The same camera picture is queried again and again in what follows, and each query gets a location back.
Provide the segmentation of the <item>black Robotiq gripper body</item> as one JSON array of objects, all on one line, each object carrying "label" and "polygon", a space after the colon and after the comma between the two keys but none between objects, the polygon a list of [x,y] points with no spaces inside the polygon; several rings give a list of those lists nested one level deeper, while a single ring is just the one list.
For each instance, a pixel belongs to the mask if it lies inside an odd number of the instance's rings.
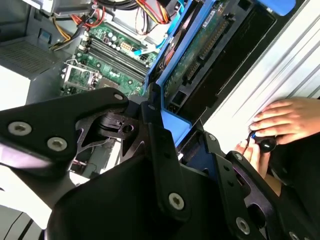
[{"label": "black Robotiq gripper body", "polygon": [[48,221],[48,240],[233,240],[217,184],[181,167],[191,216],[185,223],[159,216],[152,165],[120,164],[66,193]]}]

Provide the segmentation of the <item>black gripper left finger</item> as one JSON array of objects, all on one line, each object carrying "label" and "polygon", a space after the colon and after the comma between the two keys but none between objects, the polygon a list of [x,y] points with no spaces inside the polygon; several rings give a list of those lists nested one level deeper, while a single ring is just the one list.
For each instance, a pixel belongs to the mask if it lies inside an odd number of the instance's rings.
[{"label": "black gripper left finger", "polygon": [[156,213],[187,221],[186,188],[173,136],[164,126],[159,85],[151,84],[141,103],[106,87],[0,113],[0,163],[49,207],[73,188],[68,172],[76,155],[111,138],[121,139],[121,162],[151,162]]}]

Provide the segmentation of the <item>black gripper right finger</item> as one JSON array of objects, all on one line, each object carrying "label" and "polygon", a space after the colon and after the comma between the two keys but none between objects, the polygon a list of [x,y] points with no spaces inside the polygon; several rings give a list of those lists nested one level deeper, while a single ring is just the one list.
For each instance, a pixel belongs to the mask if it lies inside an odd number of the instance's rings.
[{"label": "black gripper right finger", "polygon": [[[223,154],[218,139],[202,131],[206,153],[213,158],[224,218],[236,240],[318,240],[313,229],[295,209],[275,194],[256,170],[236,151]],[[250,217],[249,208],[258,207],[265,221],[262,233]]]}]

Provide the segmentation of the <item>person's bare hand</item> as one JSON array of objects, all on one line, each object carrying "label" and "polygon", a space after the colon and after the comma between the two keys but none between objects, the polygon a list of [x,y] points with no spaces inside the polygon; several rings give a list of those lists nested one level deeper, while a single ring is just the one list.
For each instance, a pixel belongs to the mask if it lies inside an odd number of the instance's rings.
[{"label": "person's bare hand", "polygon": [[285,145],[320,132],[320,100],[287,98],[266,106],[254,118],[249,129],[258,137],[276,137]]},{"label": "person's bare hand", "polygon": [[244,158],[279,197],[281,195],[282,182],[267,173],[270,153],[262,153],[259,145],[252,138],[241,141],[235,146],[234,150],[244,156]]}]

